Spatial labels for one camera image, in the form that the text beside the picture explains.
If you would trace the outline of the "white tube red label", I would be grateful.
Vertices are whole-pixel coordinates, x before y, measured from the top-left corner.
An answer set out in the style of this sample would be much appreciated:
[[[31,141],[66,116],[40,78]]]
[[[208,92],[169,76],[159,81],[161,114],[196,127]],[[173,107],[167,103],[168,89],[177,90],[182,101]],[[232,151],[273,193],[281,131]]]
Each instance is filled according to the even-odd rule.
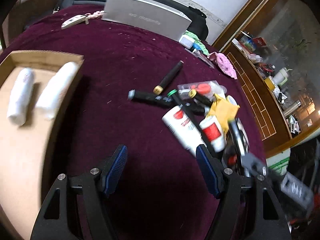
[[[197,146],[204,144],[204,142],[200,132],[185,112],[179,106],[175,106],[162,117],[162,121],[182,147],[196,157]]]

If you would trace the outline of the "black marker green cap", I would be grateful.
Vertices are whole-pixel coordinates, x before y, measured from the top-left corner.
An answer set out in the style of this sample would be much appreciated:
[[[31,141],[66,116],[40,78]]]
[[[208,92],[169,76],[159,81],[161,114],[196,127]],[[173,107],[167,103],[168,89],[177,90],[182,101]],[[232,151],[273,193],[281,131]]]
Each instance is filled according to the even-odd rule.
[[[172,91],[170,91],[168,93],[168,97],[172,98],[172,100],[174,100],[177,103],[177,105],[180,106],[180,108],[185,112],[187,117],[191,120],[191,122],[194,124],[194,126],[197,128],[197,130],[200,132],[201,138],[204,141],[204,143],[206,144],[206,147],[207,147],[208,151],[210,152],[210,154],[213,157],[216,157],[216,152],[213,149],[208,137],[206,136],[206,134],[204,133],[204,131],[200,127],[200,125],[197,122],[197,120],[196,120],[195,116],[193,115],[192,111],[186,106],[184,101],[180,98],[178,91],[176,89],[173,89]]]

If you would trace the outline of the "cardboard box tray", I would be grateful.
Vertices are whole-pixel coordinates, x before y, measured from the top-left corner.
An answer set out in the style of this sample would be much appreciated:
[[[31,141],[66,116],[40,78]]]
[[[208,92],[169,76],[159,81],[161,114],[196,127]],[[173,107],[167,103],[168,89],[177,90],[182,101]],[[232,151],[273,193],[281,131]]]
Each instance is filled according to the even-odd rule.
[[[30,239],[31,232],[50,186],[49,164],[61,120],[81,79],[77,72],[66,88],[56,118],[47,120],[34,108],[49,80],[67,62],[82,65],[78,54],[44,50],[12,51],[1,61],[1,223],[14,239]],[[10,92],[19,72],[30,67],[34,89],[21,127],[7,118]]]

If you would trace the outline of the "steel thermos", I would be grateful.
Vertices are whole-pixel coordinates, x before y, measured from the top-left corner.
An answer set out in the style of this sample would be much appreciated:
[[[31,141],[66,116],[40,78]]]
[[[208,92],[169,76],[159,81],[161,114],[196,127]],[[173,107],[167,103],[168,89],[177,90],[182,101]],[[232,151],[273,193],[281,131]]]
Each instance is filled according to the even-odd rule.
[[[283,111],[283,116],[285,116],[286,118],[288,116],[290,116],[294,111],[296,111],[297,109],[299,109],[299,107],[301,106],[301,102],[299,100],[295,101],[293,104],[291,104],[289,107],[287,107],[287,109],[285,109]]]

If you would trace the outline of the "maroon bed cover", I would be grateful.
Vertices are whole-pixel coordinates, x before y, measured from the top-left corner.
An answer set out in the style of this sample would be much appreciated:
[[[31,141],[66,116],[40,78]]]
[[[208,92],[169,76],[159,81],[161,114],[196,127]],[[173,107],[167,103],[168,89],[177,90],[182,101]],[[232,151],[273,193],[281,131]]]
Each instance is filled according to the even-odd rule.
[[[240,105],[249,149],[264,159],[251,106],[241,82],[209,68],[179,43],[127,25],[91,20],[61,29],[66,19],[98,11],[74,5],[29,27],[3,51],[52,50],[84,56],[82,78],[65,111],[47,172],[78,176],[110,156],[118,145],[128,159],[106,203],[108,227],[116,239],[204,239],[218,201],[208,192],[195,158],[162,121],[165,109],[131,102],[132,89],[151,92],[179,61],[183,68],[170,88],[215,80]]]

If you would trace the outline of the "white bottle red label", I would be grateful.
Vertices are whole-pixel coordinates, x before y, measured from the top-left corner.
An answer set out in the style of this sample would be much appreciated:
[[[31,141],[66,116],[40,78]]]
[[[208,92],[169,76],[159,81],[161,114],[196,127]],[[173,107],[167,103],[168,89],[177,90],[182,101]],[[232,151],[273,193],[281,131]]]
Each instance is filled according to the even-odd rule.
[[[200,122],[200,127],[207,136],[215,152],[219,153],[225,149],[225,134],[216,116],[204,118]]]

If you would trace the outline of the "white kettle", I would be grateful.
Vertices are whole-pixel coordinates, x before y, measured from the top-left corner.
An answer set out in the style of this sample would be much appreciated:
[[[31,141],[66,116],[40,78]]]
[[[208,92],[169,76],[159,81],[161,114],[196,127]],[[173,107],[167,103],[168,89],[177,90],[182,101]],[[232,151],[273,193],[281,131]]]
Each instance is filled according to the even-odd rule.
[[[277,74],[272,77],[272,82],[277,85],[277,86],[282,86],[287,82],[287,79],[289,77],[289,72],[292,69],[287,69],[287,68],[281,68]]]

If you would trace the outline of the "clear bag red item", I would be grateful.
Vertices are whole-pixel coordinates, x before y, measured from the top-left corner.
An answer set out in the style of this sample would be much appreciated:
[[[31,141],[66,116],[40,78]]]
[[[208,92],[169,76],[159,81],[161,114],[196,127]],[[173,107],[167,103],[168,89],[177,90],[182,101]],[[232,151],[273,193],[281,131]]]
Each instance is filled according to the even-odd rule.
[[[220,85],[217,81],[202,81],[194,83],[186,83],[177,86],[179,95],[182,99],[190,99],[189,92],[195,89],[200,94],[206,96],[210,100],[214,100],[214,94],[219,95],[222,98],[226,98],[227,93],[226,87]]]

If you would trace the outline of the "pink cloth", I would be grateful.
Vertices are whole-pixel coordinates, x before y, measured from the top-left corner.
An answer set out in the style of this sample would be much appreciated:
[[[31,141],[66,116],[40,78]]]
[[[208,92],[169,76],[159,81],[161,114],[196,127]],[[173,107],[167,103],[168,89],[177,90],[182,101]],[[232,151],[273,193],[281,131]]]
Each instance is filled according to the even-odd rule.
[[[215,63],[224,74],[235,80],[238,79],[233,65],[223,53],[212,52],[207,56],[207,58]]]

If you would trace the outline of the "black marker white cap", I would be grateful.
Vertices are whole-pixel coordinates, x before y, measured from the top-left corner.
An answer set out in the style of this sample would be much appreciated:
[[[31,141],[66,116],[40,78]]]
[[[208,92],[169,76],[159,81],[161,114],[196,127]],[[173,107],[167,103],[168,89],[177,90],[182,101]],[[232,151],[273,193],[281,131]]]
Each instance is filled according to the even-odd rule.
[[[161,108],[172,108],[176,104],[171,100],[171,98],[161,95],[156,95],[153,93],[142,92],[136,89],[132,89],[128,92],[128,100],[144,103],[147,105],[157,106]]]

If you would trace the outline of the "black marker gold cap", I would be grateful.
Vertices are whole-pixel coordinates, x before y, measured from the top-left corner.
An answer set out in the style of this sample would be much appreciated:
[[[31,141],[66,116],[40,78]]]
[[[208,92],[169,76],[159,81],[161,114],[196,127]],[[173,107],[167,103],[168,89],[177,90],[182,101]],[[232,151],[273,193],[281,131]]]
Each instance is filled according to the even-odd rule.
[[[167,87],[170,85],[170,83],[173,81],[173,79],[176,77],[176,75],[180,72],[184,65],[183,61],[179,61],[160,81],[160,83],[153,89],[153,93],[156,95],[160,95]]]

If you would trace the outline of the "green cloth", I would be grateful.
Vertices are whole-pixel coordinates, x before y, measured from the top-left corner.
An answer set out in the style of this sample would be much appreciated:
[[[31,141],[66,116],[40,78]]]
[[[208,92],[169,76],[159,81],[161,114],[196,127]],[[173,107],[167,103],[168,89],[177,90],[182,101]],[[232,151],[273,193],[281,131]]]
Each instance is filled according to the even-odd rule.
[[[188,30],[186,30],[184,34],[192,37],[195,40],[194,43],[198,44],[202,48],[202,53],[204,55],[206,55],[206,56],[209,55],[208,49],[206,48],[206,46],[202,43],[202,41],[199,39],[199,37],[196,34],[190,32]]]

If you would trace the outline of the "blue small object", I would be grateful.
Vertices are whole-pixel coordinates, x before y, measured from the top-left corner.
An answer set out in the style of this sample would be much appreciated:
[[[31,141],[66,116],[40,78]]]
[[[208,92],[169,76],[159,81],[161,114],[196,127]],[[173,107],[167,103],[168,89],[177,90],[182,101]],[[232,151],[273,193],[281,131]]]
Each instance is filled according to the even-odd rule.
[[[193,43],[193,48],[202,51],[202,48],[196,43]]]

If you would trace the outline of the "white remote control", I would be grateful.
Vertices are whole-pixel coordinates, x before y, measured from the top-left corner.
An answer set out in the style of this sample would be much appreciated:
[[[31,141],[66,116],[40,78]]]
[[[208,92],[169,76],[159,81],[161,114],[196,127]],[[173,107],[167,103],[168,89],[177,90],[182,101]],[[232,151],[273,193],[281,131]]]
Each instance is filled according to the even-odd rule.
[[[63,22],[63,24],[61,25],[61,29],[67,29],[69,27],[72,27],[74,25],[77,25],[79,23],[82,22],[86,22],[87,21],[87,16],[86,15],[75,15],[71,18],[69,18],[68,20],[66,20],[65,22]]]

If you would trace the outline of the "grey shoe box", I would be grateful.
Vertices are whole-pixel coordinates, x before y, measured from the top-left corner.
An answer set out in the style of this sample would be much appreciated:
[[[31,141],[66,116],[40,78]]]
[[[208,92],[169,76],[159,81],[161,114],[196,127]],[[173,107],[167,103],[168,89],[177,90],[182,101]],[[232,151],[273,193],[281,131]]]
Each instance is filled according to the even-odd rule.
[[[175,41],[191,24],[183,12],[153,0],[106,0],[102,20],[145,29]]]

